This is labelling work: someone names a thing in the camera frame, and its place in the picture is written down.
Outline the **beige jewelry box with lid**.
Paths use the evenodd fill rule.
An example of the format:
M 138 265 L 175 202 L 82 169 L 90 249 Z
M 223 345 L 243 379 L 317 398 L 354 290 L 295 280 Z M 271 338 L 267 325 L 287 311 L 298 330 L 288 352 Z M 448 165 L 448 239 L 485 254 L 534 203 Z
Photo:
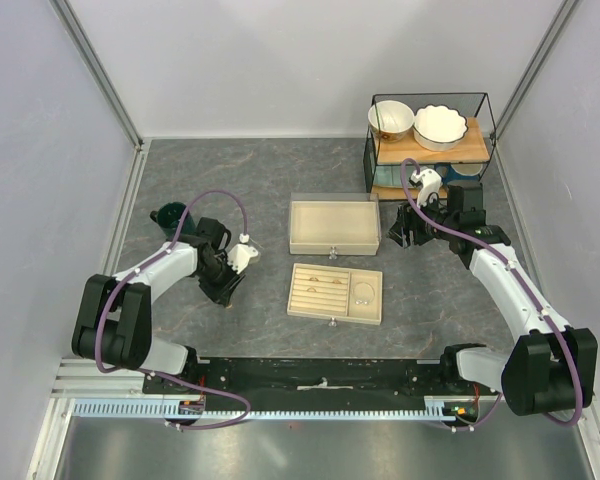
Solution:
M 294 193 L 289 208 L 292 255 L 374 256 L 381 239 L 373 193 Z

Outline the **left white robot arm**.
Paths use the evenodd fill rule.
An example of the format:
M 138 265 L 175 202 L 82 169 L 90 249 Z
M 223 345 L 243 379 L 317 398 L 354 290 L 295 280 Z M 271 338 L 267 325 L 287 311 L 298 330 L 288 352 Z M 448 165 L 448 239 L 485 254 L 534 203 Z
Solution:
M 95 274 L 85 284 L 71 348 L 98 361 L 105 371 L 146 370 L 165 373 L 165 382 L 188 393 L 199 382 L 186 346 L 153 334 L 153 304 L 179 281 L 194 278 L 209 300 L 227 307 L 259 251 L 241 233 L 229 247 L 231 232 L 218 220 L 203 217 L 189 230 L 178 227 L 153 255 L 113 276 Z

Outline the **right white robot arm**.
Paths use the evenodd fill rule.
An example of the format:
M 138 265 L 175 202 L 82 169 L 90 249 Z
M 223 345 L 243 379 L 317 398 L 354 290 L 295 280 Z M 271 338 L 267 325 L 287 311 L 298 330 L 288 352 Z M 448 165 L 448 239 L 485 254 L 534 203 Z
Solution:
M 508 325 L 513 349 L 497 353 L 478 343 L 445 348 L 438 381 L 447 392 L 473 382 L 503 394 L 518 416 L 556 418 L 571 411 L 576 423 L 593 397 L 598 342 L 588 328 L 575 328 L 542 296 L 517 259 L 501 227 L 486 222 L 478 181 L 452 184 L 445 203 L 433 171 L 412 175 L 419 186 L 398 209 L 389 236 L 402 246 L 443 240 L 485 287 Z

